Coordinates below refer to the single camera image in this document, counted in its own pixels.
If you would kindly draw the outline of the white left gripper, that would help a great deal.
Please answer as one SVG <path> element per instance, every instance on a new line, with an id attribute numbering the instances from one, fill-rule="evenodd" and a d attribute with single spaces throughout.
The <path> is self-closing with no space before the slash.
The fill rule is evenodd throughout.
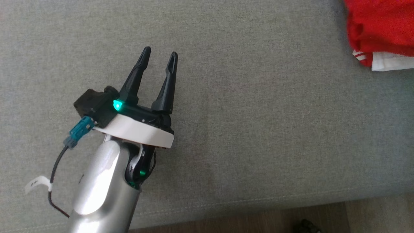
<path id="1" fill-rule="evenodd" d="M 130 142 L 151 145 L 161 148 L 171 148 L 174 135 L 141 121 L 136 121 L 129 116 L 122 115 L 121 110 L 126 110 L 127 105 L 137 105 L 139 98 L 137 93 L 141 79 L 146 70 L 151 55 L 151 47 L 143 49 L 138 61 L 133 66 L 129 76 L 120 89 L 120 100 L 114 100 L 113 106 L 118 111 L 115 118 L 105 127 L 94 127 L 95 131 L 107 134 Z M 152 103 L 151 109 L 164 114 L 172 114 L 175 96 L 178 54 L 174 51 L 167 63 L 166 78 L 157 99 Z"/>

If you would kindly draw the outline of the red and white jersey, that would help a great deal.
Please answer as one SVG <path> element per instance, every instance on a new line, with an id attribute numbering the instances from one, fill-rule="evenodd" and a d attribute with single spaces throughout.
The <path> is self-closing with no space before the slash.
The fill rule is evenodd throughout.
<path id="1" fill-rule="evenodd" d="M 374 72 L 414 69 L 414 0 L 343 0 L 352 54 Z"/>

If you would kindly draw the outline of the grey ottoman cushion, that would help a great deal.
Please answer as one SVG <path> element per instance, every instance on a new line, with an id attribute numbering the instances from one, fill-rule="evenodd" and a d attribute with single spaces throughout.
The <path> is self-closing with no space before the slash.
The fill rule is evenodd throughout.
<path id="1" fill-rule="evenodd" d="M 143 48 L 150 107 L 178 53 L 173 147 L 131 228 L 414 190 L 414 70 L 371 72 L 343 0 L 0 0 L 0 232 L 61 233 L 50 176 L 74 101 Z"/>

